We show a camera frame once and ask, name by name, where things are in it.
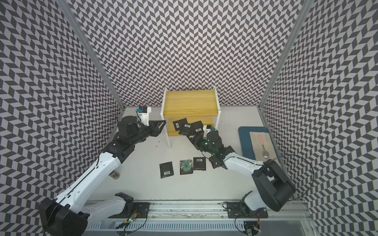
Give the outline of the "black tea bag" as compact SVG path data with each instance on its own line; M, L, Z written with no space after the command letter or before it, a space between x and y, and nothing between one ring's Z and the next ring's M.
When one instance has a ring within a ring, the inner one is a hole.
M172 162L161 163L159 169L161 179L174 175Z
M192 133L201 133L203 132L203 123L202 121L197 121L197 122L194 122L194 123L191 123L191 132Z
M196 171L206 171L206 158L205 157L194 157L193 169Z
M194 134L193 125L190 123L185 123L179 131L180 135L192 135Z
M173 121L175 131L180 131L181 128L187 123L187 119L183 118L177 121Z
M211 165L212 165L213 169L219 167L218 161L217 161L216 159L214 159L214 158L209 158L209 161L211 162Z

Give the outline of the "green tea bag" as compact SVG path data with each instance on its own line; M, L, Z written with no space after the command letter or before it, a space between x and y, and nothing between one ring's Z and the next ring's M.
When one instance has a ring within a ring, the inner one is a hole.
M192 174L193 170L193 161L192 160L181 160L180 161L180 175Z

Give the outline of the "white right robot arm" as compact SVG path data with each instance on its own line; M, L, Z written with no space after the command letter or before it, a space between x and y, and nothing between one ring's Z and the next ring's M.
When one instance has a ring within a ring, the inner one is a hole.
M217 130L206 136L190 134L187 138L198 151L211 154L208 159L214 169L222 167L254 181L257 189L246 193L239 202L243 216L256 216L266 208L278 212L296 193L293 182L276 161L256 161L238 155L231 146L223 145Z

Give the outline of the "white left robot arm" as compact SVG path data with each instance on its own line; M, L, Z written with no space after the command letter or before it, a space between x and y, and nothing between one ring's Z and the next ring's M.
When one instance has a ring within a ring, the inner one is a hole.
M92 166L55 199L40 202L38 212L44 232L52 236L80 236L88 227L110 216L132 215L133 197L123 192L89 207L85 203L124 163L136 144L159 136L165 125L165 120L144 122L135 116L122 118L117 124L118 132Z

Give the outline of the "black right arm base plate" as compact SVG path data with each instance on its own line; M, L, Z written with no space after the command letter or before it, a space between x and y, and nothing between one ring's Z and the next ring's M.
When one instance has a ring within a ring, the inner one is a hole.
M268 212L266 208L251 210L246 204L241 202L226 202L225 209L227 211L228 218L268 218Z

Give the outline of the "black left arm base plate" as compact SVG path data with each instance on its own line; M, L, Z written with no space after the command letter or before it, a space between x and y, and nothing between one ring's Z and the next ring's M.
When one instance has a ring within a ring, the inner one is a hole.
M146 218L149 212L149 202L134 202L133 204L127 204L119 214L109 216L109 218L129 218L134 211L139 213L138 218Z

